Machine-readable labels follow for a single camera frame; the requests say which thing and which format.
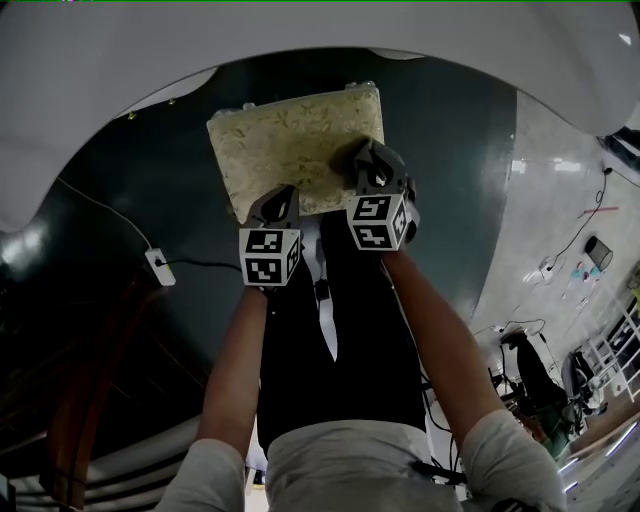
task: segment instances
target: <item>black cable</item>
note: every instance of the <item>black cable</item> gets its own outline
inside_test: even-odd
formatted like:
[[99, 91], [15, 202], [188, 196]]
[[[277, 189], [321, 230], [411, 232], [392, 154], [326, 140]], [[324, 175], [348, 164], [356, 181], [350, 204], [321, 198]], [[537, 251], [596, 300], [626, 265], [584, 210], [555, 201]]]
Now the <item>black cable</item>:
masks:
[[640, 188], [640, 185], [638, 185], [637, 183], [634, 183], [633, 181], [631, 181], [629, 178], [627, 178], [624, 174], [619, 173], [618, 171], [616, 171], [615, 169], [611, 169], [613, 172], [615, 172], [618, 176], [620, 176], [622, 179], [627, 180], [629, 183], [631, 183], [634, 187], [638, 187]]
[[504, 392], [506, 394], [509, 392], [509, 388], [507, 387], [509, 383], [509, 378], [507, 377], [507, 368], [506, 368], [506, 362], [504, 359], [504, 348], [502, 347], [502, 343], [500, 344], [500, 352], [502, 352], [502, 378], [504, 380]]
[[449, 469], [453, 471], [453, 434], [451, 434], [451, 441], [449, 441]]
[[531, 334], [531, 336], [536, 336], [537, 334], [540, 334], [540, 331], [542, 329], [544, 329], [544, 326], [547, 325], [547, 321], [544, 318], [535, 318], [534, 320], [524, 320], [523, 322], [519, 322], [518, 320], [509, 320], [502, 329], [500, 329], [499, 332], [504, 332], [507, 327], [509, 327], [511, 324], [532, 324], [533, 322], [542, 322], [542, 326], [540, 327], [540, 329], [538, 329], [535, 334]]
[[431, 423], [433, 423], [437, 429], [451, 434], [451, 430], [449, 430], [448, 428], [444, 428], [442, 425], [438, 425], [436, 423], [436, 420], [433, 419], [433, 415], [431, 414], [431, 406], [429, 405], [429, 398], [427, 397], [427, 392], [424, 389], [422, 390], [422, 397], [424, 398], [424, 403], [427, 405], [427, 412], [429, 413], [429, 419], [431, 419]]
[[[531, 336], [536, 336], [537, 334], [539, 334], [540, 331], [542, 329], [544, 329], [544, 326], [547, 325], [547, 321], [544, 318], [535, 318], [534, 320], [523, 320], [522, 322], [520, 322], [518, 320], [509, 320], [504, 325], [504, 327], [501, 327], [500, 329], [498, 329], [495, 332], [504, 332], [504, 331], [506, 331], [507, 327], [509, 327], [511, 324], [520, 324], [520, 325], [522, 325], [522, 324], [532, 324], [533, 322], [542, 322], [542, 326], [535, 333], [531, 334]], [[490, 325], [489, 327], [485, 327], [484, 329], [480, 329], [479, 331], [474, 332], [472, 335], [473, 336], [477, 336], [481, 332], [487, 331], [489, 329], [494, 329], [495, 327], [497, 327], [497, 326], [496, 325]]]
[[553, 263], [551, 265], [549, 265], [547, 267], [547, 270], [551, 270], [553, 269], [553, 267], [555, 266], [555, 264], [558, 261], [558, 258], [564, 254], [565, 252], [567, 252], [567, 250], [569, 249], [569, 247], [571, 247], [571, 245], [573, 244], [573, 242], [576, 241], [576, 238], [578, 238], [578, 235], [580, 233], [582, 233], [582, 230], [586, 227], [587, 224], [589, 224], [589, 221], [593, 218], [593, 216], [598, 213], [598, 210], [600, 209], [600, 206], [602, 206], [602, 200], [604, 199], [604, 193], [607, 190], [607, 174], [609, 174], [613, 169], [611, 169], [610, 167], [607, 169], [604, 169], [602, 171], [602, 174], [604, 176], [604, 185], [602, 186], [602, 190], [598, 190], [598, 192], [596, 193], [596, 203], [598, 204], [598, 206], [596, 206], [596, 209], [593, 210], [593, 212], [591, 212], [591, 215], [589, 215], [589, 218], [585, 221], [585, 223], [582, 225], [582, 227], [578, 230], [578, 232], [575, 234], [575, 236], [571, 239], [571, 241], [567, 244], [567, 246], [562, 249], [558, 254], [556, 254], [555, 258], [553, 258]]
[[234, 265], [232, 263], [195, 261], [195, 260], [188, 260], [188, 259], [171, 260], [165, 263], [162, 263], [160, 260], [157, 260], [156, 267], [162, 267], [164, 265], [173, 265], [174, 263], [186, 263], [187, 265], [196, 265], [198, 267], [224, 267], [224, 268], [231, 268], [233, 270], [237, 270], [238, 272], [242, 272], [242, 269], [238, 265]]

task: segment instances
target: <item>wooden beam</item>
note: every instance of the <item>wooden beam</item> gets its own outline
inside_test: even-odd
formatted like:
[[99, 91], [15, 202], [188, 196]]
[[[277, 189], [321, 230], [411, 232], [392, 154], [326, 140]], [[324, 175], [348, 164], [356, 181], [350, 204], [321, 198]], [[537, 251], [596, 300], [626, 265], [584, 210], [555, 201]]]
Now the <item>wooden beam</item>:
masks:
[[115, 300], [96, 331], [88, 336], [65, 385], [47, 432], [47, 460], [40, 485], [63, 507], [84, 508], [91, 450], [114, 373], [146, 304], [154, 282], [136, 274]]

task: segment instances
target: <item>gray shirt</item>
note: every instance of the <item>gray shirt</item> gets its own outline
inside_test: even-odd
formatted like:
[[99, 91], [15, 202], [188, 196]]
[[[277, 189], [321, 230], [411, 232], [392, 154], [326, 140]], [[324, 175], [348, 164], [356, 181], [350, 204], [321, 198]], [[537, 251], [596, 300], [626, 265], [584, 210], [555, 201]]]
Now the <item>gray shirt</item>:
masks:
[[[473, 497], [431, 482], [411, 464], [431, 458], [414, 427], [369, 420], [320, 423], [269, 448], [267, 496], [273, 512], [490, 511], [517, 499], [540, 511], [566, 510], [558, 467], [507, 411], [482, 418], [460, 452]], [[193, 444], [158, 512], [241, 512], [244, 461], [212, 439]]]

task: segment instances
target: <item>equipment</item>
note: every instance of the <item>equipment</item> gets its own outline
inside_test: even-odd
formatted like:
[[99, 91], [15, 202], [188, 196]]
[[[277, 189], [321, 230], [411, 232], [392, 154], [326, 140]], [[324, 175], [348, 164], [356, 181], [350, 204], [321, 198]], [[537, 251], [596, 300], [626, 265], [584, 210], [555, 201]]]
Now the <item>equipment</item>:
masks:
[[280, 186], [255, 201], [240, 228], [244, 283], [285, 286], [300, 260], [298, 189]]
[[356, 196], [347, 202], [347, 220], [362, 251], [397, 251], [411, 222], [420, 215], [407, 201], [409, 177], [395, 151], [368, 138], [357, 152]]

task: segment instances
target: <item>white curved panel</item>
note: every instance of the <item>white curved panel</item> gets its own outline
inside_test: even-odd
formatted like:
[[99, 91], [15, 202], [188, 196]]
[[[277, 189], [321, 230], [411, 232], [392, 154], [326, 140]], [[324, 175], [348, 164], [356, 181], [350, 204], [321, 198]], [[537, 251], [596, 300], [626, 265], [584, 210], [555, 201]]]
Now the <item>white curved panel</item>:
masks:
[[0, 230], [23, 227], [74, 153], [154, 91], [326, 46], [464, 64], [592, 134], [624, 124], [640, 75], [627, 4], [11, 4], [0, 13]]

